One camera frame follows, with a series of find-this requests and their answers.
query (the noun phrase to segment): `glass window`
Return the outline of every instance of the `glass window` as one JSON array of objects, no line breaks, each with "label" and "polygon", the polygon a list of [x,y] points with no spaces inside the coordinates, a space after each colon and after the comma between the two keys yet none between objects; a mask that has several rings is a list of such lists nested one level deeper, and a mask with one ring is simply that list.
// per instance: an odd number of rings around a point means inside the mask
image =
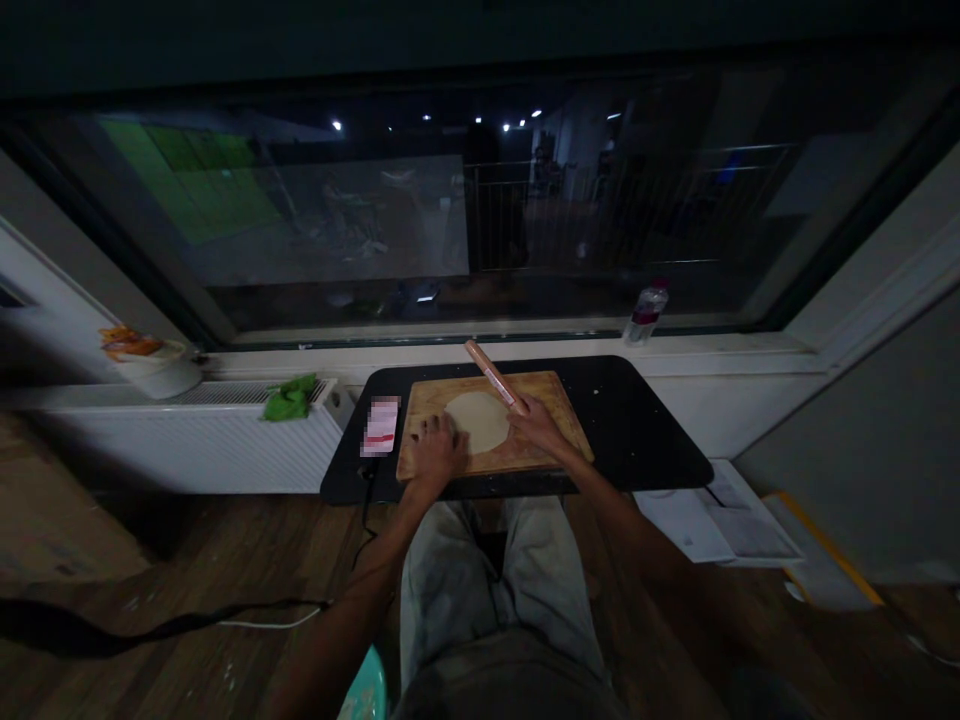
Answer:
[{"label": "glass window", "polygon": [[742,330],[897,171],[957,69],[811,52],[211,93],[27,130],[223,343],[619,331],[657,276],[664,328]]}]

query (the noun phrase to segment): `plastic water bottle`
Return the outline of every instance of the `plastic water bottle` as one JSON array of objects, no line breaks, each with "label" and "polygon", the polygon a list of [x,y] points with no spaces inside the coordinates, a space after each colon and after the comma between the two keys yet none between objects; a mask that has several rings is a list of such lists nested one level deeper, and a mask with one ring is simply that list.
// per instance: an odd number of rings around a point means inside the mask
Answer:
[{"label": "plastic water bottle", "polygon": [[667,293],[667,279],[655,278],[650,287],[640,292],[633,315],[623,331],[623,342],[631,347],[643,345],[657,326],[660,313],[667,306],[670,295]]}]

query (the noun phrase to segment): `right hand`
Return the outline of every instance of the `right hand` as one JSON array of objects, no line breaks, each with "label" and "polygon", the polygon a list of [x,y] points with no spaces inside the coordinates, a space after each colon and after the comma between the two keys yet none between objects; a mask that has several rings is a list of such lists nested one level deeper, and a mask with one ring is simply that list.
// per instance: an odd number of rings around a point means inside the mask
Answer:
[{"label": "right hand", "polygon": [[533,395],[527,393],[519,393],[519,395],[527,404],[530,415],[523,417],[510,413],[507,415],[507,421],[515,428],[522,430],[530,442],[558,460],[561,455],[574,450],[573,445],[560,432],[560,428],[553,421],[546,406]]}]

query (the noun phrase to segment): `green rag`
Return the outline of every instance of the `green rag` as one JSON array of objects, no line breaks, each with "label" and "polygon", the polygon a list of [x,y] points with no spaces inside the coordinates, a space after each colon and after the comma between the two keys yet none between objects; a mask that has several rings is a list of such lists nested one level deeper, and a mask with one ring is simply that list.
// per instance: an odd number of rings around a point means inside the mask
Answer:
[{"label": "green rag", "polygon": [[302,420],[310,413],[310,404],[307,401],[316,385],[316,373],[310,373],[288,380],[283,385],[268,388],[276,392],[267,400],[263,408],[263,417],[260,419],[267,422]]}]

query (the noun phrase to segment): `flatbread dough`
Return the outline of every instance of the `flatbread dough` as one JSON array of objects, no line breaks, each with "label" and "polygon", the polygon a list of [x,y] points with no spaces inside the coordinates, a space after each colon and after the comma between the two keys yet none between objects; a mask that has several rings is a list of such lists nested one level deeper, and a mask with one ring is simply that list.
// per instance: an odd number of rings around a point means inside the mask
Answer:
[{"label": "flatbread dough", "polygon": [[464,393],[451,400],[446,411],[461,432],[470,433],[467,452],[470,455],[493,450],[510,434],[509,412],[502,402],[489,393]]}]

